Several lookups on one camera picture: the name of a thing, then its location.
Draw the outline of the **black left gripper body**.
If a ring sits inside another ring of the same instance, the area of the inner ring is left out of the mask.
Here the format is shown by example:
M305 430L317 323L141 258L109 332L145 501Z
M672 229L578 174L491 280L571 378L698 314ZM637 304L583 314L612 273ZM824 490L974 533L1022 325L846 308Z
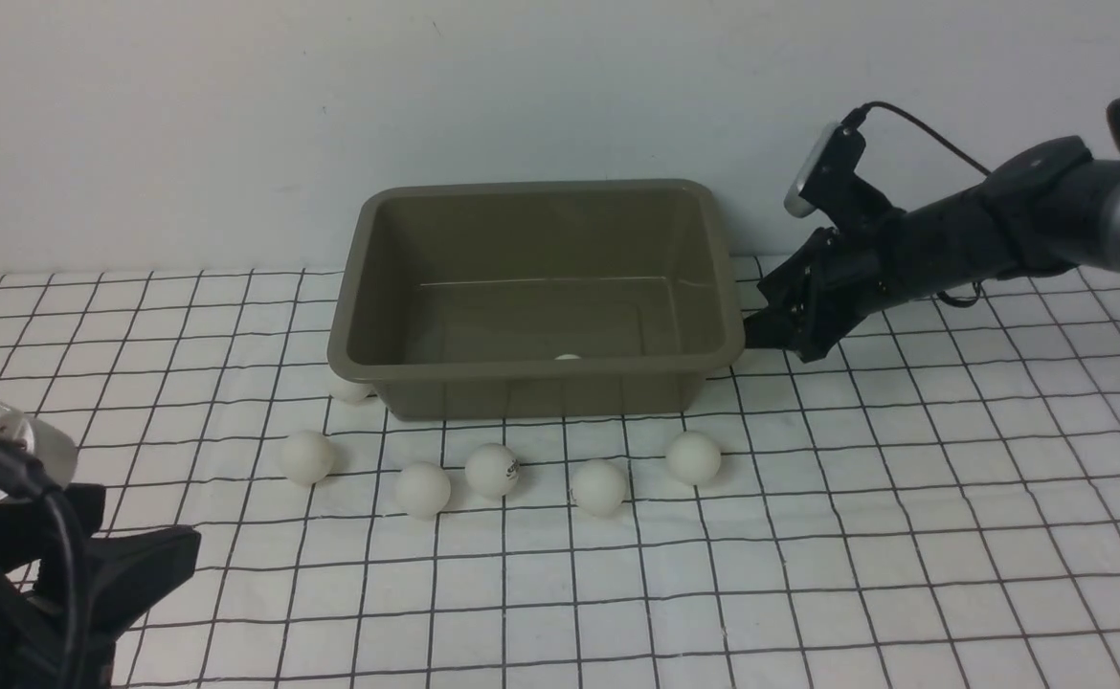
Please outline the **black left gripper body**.
M0 688L57 688L64 608L56 593L22 592L9 574L52 564L58 533L32 504L0 504Z

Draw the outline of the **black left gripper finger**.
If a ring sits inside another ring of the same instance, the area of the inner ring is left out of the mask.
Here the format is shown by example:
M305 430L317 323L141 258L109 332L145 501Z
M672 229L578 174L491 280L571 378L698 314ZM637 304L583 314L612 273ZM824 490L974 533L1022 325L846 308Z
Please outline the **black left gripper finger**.
M88 538L76 564L88 583L88 636L122 635L153 605L189 581L200 541L200 532L192 527Z

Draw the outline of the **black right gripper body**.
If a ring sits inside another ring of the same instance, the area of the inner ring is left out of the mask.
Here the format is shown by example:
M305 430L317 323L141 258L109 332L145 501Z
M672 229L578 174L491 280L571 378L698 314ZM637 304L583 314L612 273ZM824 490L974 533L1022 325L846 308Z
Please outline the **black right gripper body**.
M920 223L908 215L889 215L871 232L818 229L758 280L765 305L757 311L793 319L788 352L801 362L824 359L870 315L924 297L916 276L922 258L909 257L920 235Z

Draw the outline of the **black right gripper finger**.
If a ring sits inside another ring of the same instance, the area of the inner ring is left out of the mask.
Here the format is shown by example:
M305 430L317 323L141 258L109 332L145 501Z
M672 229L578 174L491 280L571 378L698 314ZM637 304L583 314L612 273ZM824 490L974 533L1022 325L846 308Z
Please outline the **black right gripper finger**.
M795 336L793 319L786 313L756 311L744 318L746 350L792 350Z

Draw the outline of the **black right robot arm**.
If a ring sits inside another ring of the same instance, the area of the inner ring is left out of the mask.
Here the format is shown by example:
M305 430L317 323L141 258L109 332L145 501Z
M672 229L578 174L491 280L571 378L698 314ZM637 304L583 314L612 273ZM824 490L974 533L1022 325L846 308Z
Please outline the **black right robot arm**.
M1079 137L1034 145L984 180L897 208L855 171L861 136L825 145L793 201L830 218L758 282L749 350L824 359L875 313L984 280L1053 278L1079 266L1120 274L1120 160Z

